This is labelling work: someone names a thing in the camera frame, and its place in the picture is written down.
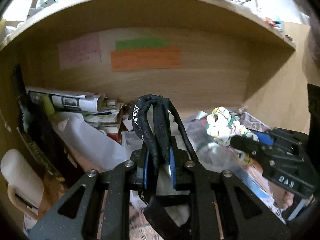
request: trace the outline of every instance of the yellow object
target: yellow object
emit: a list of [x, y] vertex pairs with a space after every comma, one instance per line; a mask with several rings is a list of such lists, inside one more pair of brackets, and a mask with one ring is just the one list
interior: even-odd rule
[[46, 94], [42, 97], [43, 100], [43, 104], [44, 104], [44, 111], [45, 114], [50, 117], [51, 115], [53, 115], [55, 113], [54, 107], [51, 103], [51, 100], [49, 98], [49, 95]]

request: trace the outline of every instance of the stack of books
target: stack of books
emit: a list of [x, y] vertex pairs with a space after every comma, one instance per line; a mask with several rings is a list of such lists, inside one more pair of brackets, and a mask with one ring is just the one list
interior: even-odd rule
[[98, 113], [83, 112], [84, 120], [98, 130], [106, 133], [118, 133], [122, 123], [122, 106], [117, 100], [105, 98], [103, 102], [103, 110]]

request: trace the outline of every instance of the screw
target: screw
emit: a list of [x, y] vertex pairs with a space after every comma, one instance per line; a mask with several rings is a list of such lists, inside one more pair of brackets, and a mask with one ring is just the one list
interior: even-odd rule
[[97, 175], [97, 171], [96, 170], [89, 170], [87, 172], [88, 177], [94, 177]]
[[222, 174], [227, 178], [230, 178], [233, 175], [232, 171], [229, 171], [229, 170], [224, 170]]
[[186, 163], [184, 164], [186, 167], [188, 168], [192, 168], [194, 167], [196, 164], [193, 161], [186, 161]]
[[126, 167], [132, 167], [134, 165], [134, 162], [132, 160], [127, 160], [124, 163], [124, 166]]

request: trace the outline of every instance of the sticky note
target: sticky note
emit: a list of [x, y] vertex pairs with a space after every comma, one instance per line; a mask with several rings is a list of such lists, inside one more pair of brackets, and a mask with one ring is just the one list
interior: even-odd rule
[[81, 38], [60, 43], [58, 50], [60, 69], [101, 62], [98, 33], [90, 33]]
[[143, 37], [132, 40], [116, 41], [116, 50], [165, 48], [167, 41], [157, 37]]
[[113, 72], [157, 68], [181, 68], [181, 48], [129, 49], [110, 52]]

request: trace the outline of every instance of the pink sticky note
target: pink sticky note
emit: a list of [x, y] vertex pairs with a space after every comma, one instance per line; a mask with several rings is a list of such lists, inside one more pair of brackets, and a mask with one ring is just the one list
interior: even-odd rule
[[98, 33], [90, 33], [81, 38], [60, 43], [58, 49], [60, 69], [101, 61]]

